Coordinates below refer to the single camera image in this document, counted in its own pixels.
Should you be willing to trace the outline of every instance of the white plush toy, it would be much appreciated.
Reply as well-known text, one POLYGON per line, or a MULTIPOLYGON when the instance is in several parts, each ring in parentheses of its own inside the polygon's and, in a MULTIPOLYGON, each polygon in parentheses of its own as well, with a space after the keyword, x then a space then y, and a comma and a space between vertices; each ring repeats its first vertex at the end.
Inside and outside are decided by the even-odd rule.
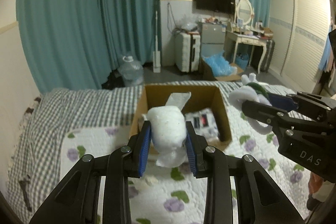
MULTIPOLYGON (((249 76, 243 75, 241 77, 243 86, 229 94, 228 101, 237 110, 242 110, 242 104, 246 100, 271 106, 268 100, 267 92, 261 85, 258 84, 258 81, 255 77, 256 75, 254 73, 251 73, 249 76)), ((272 126, 270 125, 263 126, 258 121, 249 117, 246 117, 246 120, 255 131, 262 135, 266 135, 272 132, 272 126)))
POLYGON ((184 116, 177 106, 153 107, 147 119, 152 125, 152 140, 159 152, 156 165, 173 168, 186 160, 186 127, 184 116))

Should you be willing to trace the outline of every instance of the green leaf pattern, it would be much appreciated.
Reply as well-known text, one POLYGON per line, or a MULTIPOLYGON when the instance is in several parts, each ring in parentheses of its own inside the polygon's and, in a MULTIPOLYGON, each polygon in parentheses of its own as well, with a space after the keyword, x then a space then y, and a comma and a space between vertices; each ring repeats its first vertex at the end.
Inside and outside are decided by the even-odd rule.
POLYGON ((146 218, 137 218, 136 221, 140 224, 151 224, 151 221, 146 218))
POLYGON ((79 153, 79 158, 81 158, 82 156, 85 155, 86 149, 83 145, 77 146, 77 150, 78 150, 78 153, 79 153))
POLYGON ((244 114, 243 112, 241 113, 240 117, 241 117, 244 121, 247 120, 247 118, 246 118, 246 116, 245 116, 245 114, 244 114))
POLYGON ((268 167, 268 171, 272 171, 274 170, 275 166, 276 166, 276 162, 274 159, 269 159, 269 167, 268 167))
POLYGON ((241 136, 241 137, 239 138, 239 143, 240 143, 240 145, 242 145, 243 143, 246 143, 247 140, 249 140, 250 138, 251 138, 250 135, 243 135, 243 136, 241 136))
POLYGON ((304 171, 305 168, 303 166, 301 166, 300 164, 297 164, 294 166, 293 168, 294 171, 304 171))
POLYGON ((184 180, 184 176, 182 175, 178 167, 174 167, 171 169, 170 177, 175 181, 184 180))
POLYGON ((274 136, 274 133, 270 133, 267 135, 266 137, 267 143, 271 143, 271 141, 273 140, 273 136, 274 136))
POLYGON ((179 200, 182 200, 184 203, 189 203, 189 197, 185 191, 175 191, 172 192, 171 197, 177 197, 179 200))
POLYGON ((237 199, 237 193, 235 189, 231 189, 231 195, 233 198, 237 199))

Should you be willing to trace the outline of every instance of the white suitcase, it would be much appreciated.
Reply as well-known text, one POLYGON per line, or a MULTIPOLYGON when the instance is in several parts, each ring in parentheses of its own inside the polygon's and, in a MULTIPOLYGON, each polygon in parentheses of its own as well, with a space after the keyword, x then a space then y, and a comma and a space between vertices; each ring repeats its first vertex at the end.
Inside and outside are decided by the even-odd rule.
POLYGON ((198 70, 201 36, 180 33, 175 37, 175 64, 182 72, 198 70))

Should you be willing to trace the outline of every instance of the plastic bottle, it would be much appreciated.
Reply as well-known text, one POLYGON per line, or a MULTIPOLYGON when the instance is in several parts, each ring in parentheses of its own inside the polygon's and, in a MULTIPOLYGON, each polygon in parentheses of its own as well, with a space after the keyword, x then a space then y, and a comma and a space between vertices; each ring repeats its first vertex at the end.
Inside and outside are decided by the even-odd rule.
POLYGON ((141 85, 143 79, 143 68, 139 61, 134 60, 133 56, 124 56, 124 63, 118 68, 125 86, 141 85))

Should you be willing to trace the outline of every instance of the blue gripper pad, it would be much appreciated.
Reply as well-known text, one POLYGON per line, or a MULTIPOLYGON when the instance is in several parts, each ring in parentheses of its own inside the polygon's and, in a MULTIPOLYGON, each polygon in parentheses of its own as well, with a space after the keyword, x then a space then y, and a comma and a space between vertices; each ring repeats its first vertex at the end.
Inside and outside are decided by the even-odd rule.
POLYGON ((197 174, 196 155, 194 152, 194 148, 193 148, 188 130, 187 130, 187 138, 185 141, 185 147, 187 148, 187 156, 188 156, 190 170, 191 172, 193 172, 193 175, 196 176, 197 174))
POLYGON ((272 106, 283 109, 287 112, 297 110, 298 108, 298 105, 290 97, 268 93, 268 98, 272 106))
POLYGON ((149 147, 151 145, 151 141, 152 141, 152 130, 151 130, 151 127, 148 126, 147 129, 146 129, 146 134, 145 134, 144 139, 142 141, 140 154, 139 154, 139 167, 138 167, 139 177, 142 177, 143 173, 146 170, 149 147))

